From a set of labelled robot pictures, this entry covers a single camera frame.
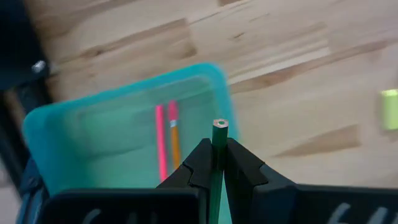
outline pencil eraser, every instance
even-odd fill
[[[177,102],[172,100],[169,102],[169,120],[177,120],[178,119],[178,109]]]
[[[382,125],[386,130],[398,129],[398,90],[384,90],[382,96]]]

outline green pencil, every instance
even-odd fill
[[[213,121],[213,172],[211,174],[210,216],[209,223],[217,224],[220,212],[221,188],[225,166],[226,140],[228,137],[228,120]]]

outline metal screw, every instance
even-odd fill
[[[43,60],[39,60],[38,62],[36,62],[36,64],[32,66],[32,71],[34,73],[39,73],[44,69],[44,67],[45,67],[45,62]]]

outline wooden table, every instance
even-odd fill
[[[216,62],[241,142],[274,169],[301,183],[398,187],[398,133],[378,112],[379,92],[398,85],[396,0],[25,3],[56,101]]]

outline plastic container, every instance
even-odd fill
[[[23,135],[50,195],[66,189],[151,188],[160,183],[155,106],[178,104],[182,160],[202,138],[211,138],[214,119],[229,120],[237,138],[223,72],[208,63],[193,65],[94,96],[37,108]],[[169,120],[165,117],[168,172]],[[225,188],[220,222],[230,222]]]

